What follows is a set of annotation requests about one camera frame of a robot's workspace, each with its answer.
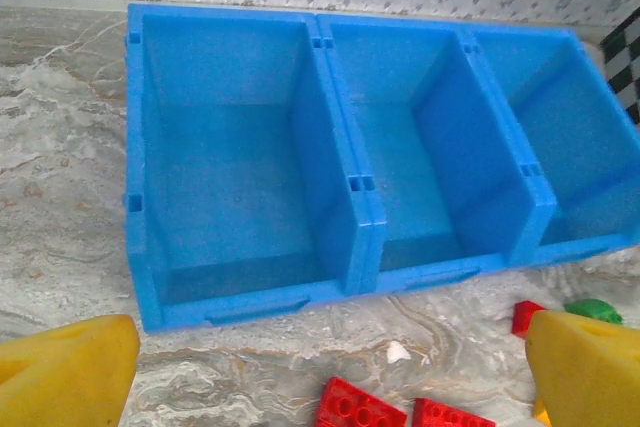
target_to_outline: gray marble surface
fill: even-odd
[[[139,315],[120,195],[123,12],[0,7],[0,340]],[[640,251],[224,328],[147,336],[121,425],[309,426],[327,379],[410,411],[429,396],[512,425],[534,385],[513,304],[584,296],[640,327]]]

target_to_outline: red lego brick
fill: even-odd
[[[315,427],[404,427],[407,414],[333,377],[324,389]]]
[[[430,399],[416,399],[411,427],[496,427],[496,423]]]
[[[531,317],[533,316],[533,313],[537,312],[538,310],[547,309],[536,304],[535,302],[531,302],[530,300],[518,302],[513,310],[513,324],[511,326],[511,333],[513,335],[517,335],[521,339],[524,339],[527,336],[527,332],[529,331]]]

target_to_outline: blue plastic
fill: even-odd
[[[638,241],[640,142],[565,31],[131,5],[126,43],[147,331]]]

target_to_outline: bin compartment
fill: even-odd
[[[380,270],[456,261],[459,278],[460,259],[498,254],[484,267],[499,270],[532,253],[550,209],[476,72],[477,46],[454,24],[318,17],[386,215]]]
[[[139,192],[130,169],[127,228],[142,216],[136,268],[150,270],[160,309],[145,326],[234,320],[215,303],[167,318],[184,310],[167,306],[206,299],[288,288],[298,306],[322,282],[357,293],[368,217],[354,205],[347,135],[325,88],[313,17],[137,8],[129,142],[143,144],[144,162],[133,166],[143,174]],[[274,308],[240,310],[246,320]]]
[[[541,260],[637,241],[640,142],[580,42],[569,32],[508,28],[476,38],[557,198],[541,243],[551,257]]]

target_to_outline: checkered tile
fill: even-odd
[[[634,124],[640,124],[640,8],[600,45],[609,85]]]

